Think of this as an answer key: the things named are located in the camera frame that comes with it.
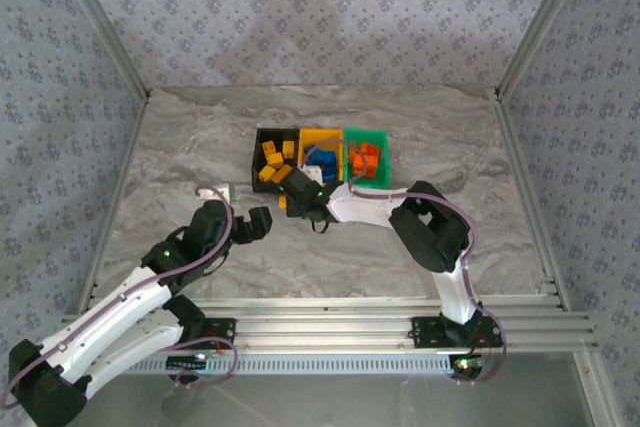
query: patterned wallpaper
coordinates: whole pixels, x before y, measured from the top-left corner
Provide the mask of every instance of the patterned wallpaper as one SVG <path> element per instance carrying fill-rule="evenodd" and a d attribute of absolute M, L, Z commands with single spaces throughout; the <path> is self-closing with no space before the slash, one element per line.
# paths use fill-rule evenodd
<path fill-rule="evenodd" d="M 76 0 L 0 6 L 4 386 L 9 349 L 49 335 L 77 300 L 138 101 Z M 0 425 L 15 425 L 20 413 L 0 413 Z"/>
<path fill-rule="evenodd" d="M 495 85 L 540 0 L 101 0 L 152 85 Z"/>
<path fill-rule="evenodd" d="M 640 0 L 567 0 L 508 104 L 577 309 L 640 425 Z"/>

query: gray marble table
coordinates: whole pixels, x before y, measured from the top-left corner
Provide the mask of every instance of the gray marble table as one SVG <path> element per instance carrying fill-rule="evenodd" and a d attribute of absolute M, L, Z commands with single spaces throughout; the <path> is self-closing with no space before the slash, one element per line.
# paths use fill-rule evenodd
<path fill-rule="evenodd" d="M 234 247 L 191 297 L 437 297 L 430 274 L 395 233 L 334 225 L 325 235 L 254 194 L 257 127 L 388 132 L 392 187 L 428 180 L 477 221 L 471 274 L 480 294 L 531 294 L 543 279 L 491 102 L 443 86 L 216 87 L 154 90 L 94 294 L 101 298 L 157 241 L 189 222 L 200 183 L 235 185 L 237 214 L 271 207 L 269 236 Z"/>

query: marble surface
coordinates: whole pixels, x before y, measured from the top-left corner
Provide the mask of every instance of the marble surface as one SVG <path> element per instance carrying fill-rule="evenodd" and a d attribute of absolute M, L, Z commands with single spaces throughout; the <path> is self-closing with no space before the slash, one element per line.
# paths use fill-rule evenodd
<path fill-rule="evenodd" d="M 237 246 L 191 297 L 437 297 L 431 275 L 391 230 L 333 225 L 314 234 L 277 198 L 254 194 L 257 127 L 388 132 L 392 187 L 428 180 L 477 221 L 471 274 L 480 294 L 530 294 L 543 278 L 491 102 L 482 88 L 209 87 L 154 90 L 94 292 L 101 298 L 169 232 L 191 219 L 201 183 L 235 184 L 236 214 L 271 207 L 269 236 Z"/>

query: wall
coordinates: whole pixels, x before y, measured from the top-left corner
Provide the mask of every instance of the wall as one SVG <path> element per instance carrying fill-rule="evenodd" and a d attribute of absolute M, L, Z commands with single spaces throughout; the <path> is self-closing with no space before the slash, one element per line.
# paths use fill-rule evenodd
<path fill-rule="evenodd" d="M 567 0 L 508 101 L 576 309 L 640 425 L 640 2 Z"/>
<path fill-rule="evenodd" d="M 101 0 L 148 85 L 495 85 L 540 0 Z"/>
<path fill-rule="evenodd" d="M 76 301 L 139 102 L 76 0 L 0 6 L 4 386 L 9 349 L 50 334 Z"/>

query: purple cable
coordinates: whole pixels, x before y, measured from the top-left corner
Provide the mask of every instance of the purple cable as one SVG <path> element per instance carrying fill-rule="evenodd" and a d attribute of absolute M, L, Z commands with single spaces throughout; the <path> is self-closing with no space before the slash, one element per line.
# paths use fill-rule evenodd
<path fill-rule="evenodd" d="M 187 265 L 185 265 L 183 267 L 180 267 L 180 268 L 177 268 L 177 269 L 174 269 L 174 270 L 170 270 L 168 272 L 164 272 L 162 274 L 154 275 L 153 277 L 149 277 L 148 279 L 140 281 L 137 284 L 131 286 L 129 289 L 125 290 L 120 296 L 116 297 L 111 302 L 107 303 L 104 307 L 102 307 L 95 314 L 93 314 L 91 317 L 89 317 L 74 332 L 70 333 L 64 340 L 62 340 L 62 342 L 58 343 L 55 347 L 52 347 L 49 351 L 47 351 L 46 353 L 42 354 L 40 357 L 38 357 L 36 360 L 31 362 L 29 365 L 27 365 L 20 372 L 18 372 L 15 375 L 15 377 L 13 377 L 13 379 L 11 379 L 9 381 L 9 384 L 6 387 L 6 390 L 2 393 L 2 396 L 0 397 L 0 410 L 10 410 L 10 409 L 13 409 L 13 408 L 17 407 L 18 406 L 18 402 L 17 401 L 14 402 L 13 404 L 6 405 L 7 399 L 9 398 L 9 394 L 11 393 L 13 388 L 16 385 L 18 385 L 18 383 L 29 372 L 31 372 L 38 365 L 40 365 L 42 362 L 46 361 L 52 355 L 54 355 L 59 350 L 61 345 L 66 345 L 66 344 L 68 344 L 70 342 L 73 342 L 78 336 L 80 336 L 83 332 L 85 332 L 99 318 L 101 318 L 103 315 L 105 315 L 110 309 L 112 309 L 119 302 L 124 302 L 131 294 L 133 294 L 134 292 L 140 290 L 141 288 L 145 287 L 146 285 L 149 285 L 149 284 L 151 284 L 153 282 L 158 282 L 161 279 L 166 279 L 167 277 L 172 277 L 174 275 L 182 274 L 184 272 L 187 272 L 187 271 L 189 271 L 191 269 L 194 269 L 194 268 L 198 267 L 199 265 L 201 265 L 204 262 L 208 261 L 214 255 L 216 255 L 220 251 L 220 249 L 222 249 L 222 247 L 224 246 L 224 243 L 229 238 L 229 235 L 231 235 L 231 226 L 233 224 L 233 213 L 231 212 L 231 206 L 229 205 L 229 202 L 227 202 L 227 199 L 224 198 L 224 195 L 222 195 L 222 193 L 220 191 L 218 191 L 217 189 L 214 189 L 213 187 L 211 187 L 210 189 L 220 198 L 220 200 L 222 201 L 222 205 L 224 205 L 225 213 L 227 214 L 227 225 L 225 225 L 224 232 L 222 234 L 222 238 L 220 239 L 220 242 L 218 242 L 215 245 L 215 247 L 213 249 L 211 249 L 209 252 L 207 252 L 205 255 L 203 255 L 202 257 L 200 257 L 197 260 L 194 260 L 190 264 L 187 264 Z"/>
<path fill-rule="evenodd" d="M 238 348 L 235 345 L 233 345 L 231 342 L 229 342 L 227 339 L 223 339 L 222 337 L 202 337 L 200 339 L 188 340 L 186 342 L 181 342 L 179 344 L 171 345 L 162 350 L 165 351 L 165 350 L 184 349 L 185 347 L 191 347 L 192 345 L 200 344 L 202 342 L 219 342 L 221 344 L 226 345 L 233 351 L 233 362 L 231 363 L 231 367 L 229 367 L 229 370 L 227 370 L 220 377 L 216 377 L 215 379 L 209 380 L 206 382 L 200 381 L 197 384 L 187 384 L 184 386 L 187 389 L 190 389 L 192 387 L 201 388 L 201 387 L 208 387 L 211 385 L 221 384 L 222 382 L 227 380 L 229 377 L 231 377 L 233 375 L 233 372 L 236 370 L 236 367 L 238 367 Z M 201 377 L 200 374 L 198 374 L 197 372 L 194 372 L 193 370 L 183 370 L 176 375 L 176 383 L 179 382 L 180 377 L 182 377 L 183 375 L 195 375 L 197 377 Z"/>
<path fill-rule="evenodd" d="M 450 201 L 448 201 L 446 199 L 443 199 L 442 197 L 438 197 L 438 196 L 435 196 L 435 195 L 423 194 L 423 193 L 420 193 L 420 192 L 396 192 L 396 193 L 390 194 L 390 195 L 367 194 L 367 193 L 355 190 L 353 188 L 353 184 L 355 182 L 357 182 L 358 180 L 360 180 L 362 178 L 362 176 L 365 174 L 365 172 L 367 171 L 367 156 L 362 153 L 362 151 L 358 148 L 358 146 L 355 144 L 355 142 L 349 142 L 349 141 L 341 140 L 341 139 L 326 140 L 324 142 L 320 142 L 320 143 L 314 145 L 311 149 L 309 149 L 309 152 L 307 152 L 307 155 L 305 156 L 305 158 L 304 158 L 304 160 L 302 162 L 303 165 L 309 159 L 309 156 L 318 147 L 321 147 L 322 145 L 330 144 L 330 143 L 341 143 L 341 144 L 345 144 L 345 145 L 350 145 L 350 146 L 354 147 L 356 153 L 362 158 L 362 162 L 364 164 L 362 172 L 360 172 L 358 175 L 352 177 L 349 180 L 348 184 L 347 184 L 349 192 L 351 192 L 352 195 L 355 195 L 356 197 L 360 197 L 360 198 L 363 198 L 363 199 L 371 199 L 371 200 L 389 200 L 389 199 L 408 199 L 408 198 L 412 198 L 412 199 L 422 199 L 422 200 L 426 200 L 428 202 L 435 202 L 436 204 L 443 205 L 443 206 L 447 207 L 448 209 L 454 211 L 467 224 L 467 226 L 469 227 L 469 230 L 471 231 L 471 241 L 469 242 L 469 248 L 464 253 L 462 258 L 460 259 L 460 264 L 462 266 L 462 278 L 463 278 L 463 281 L 464 281 L 464 288 L 465 288 L 465 291 L 467 292 L 467 296 L 469 297 L 469 300 L 471 300 L 471 303 L 473 304 L 473 306 L 478 311 L 480 311 L 480 313 L 482 315 L 486 315 L 487 317 L 491 318 L 491 320 L 493 320 L 496 323 L 496 326 L 500 330 L 500 338 L 502 339 L 502 356 L 500 357 L 500 360 L 498 361 L 496 366 L 493 369 L 491 369 L 491 371 L 487 375 L 481 377 L 480 379 L 471 381 L 471 383 L 474 383 L 474 382 L 486 382 L 487 380 L 490 380 L 493 377 L 495 377 L 498 374 L 498 372 L 502 369 L 502 366 L 504 365 L 504 363 L 507 360 L 507 336 L 505 334 L 504 327 L 503 327 L 502 323 L 500 322 L 500 320 L 498 319 L 498 317 L 496 317 L 492 312 L 488 311 L 487 309 L 485 309 L 483 306 L 481 306 L 478 303 L 478 301 L 476 300 L 475 295 L 473 293 L 473 288 L 471 287 L 471 279 L 469 278 L 469 258 L 471 257 L 471 254 L 473 253 L 473 250 L 474 250 L 474 248 L 475 248 L 475 246 L 476 246 L 476 244 L 478 242 L 478 239 L 480 238 L 479 229 L 478 229 L 478 226 L 476 225 L 476 223 L 473 221 L 471 216 L 469 216 L 469 214 L 467 214 L 464 210 L 462 210 L 456 204 L 454 204 L 453 202 L 450 202 Z"/>

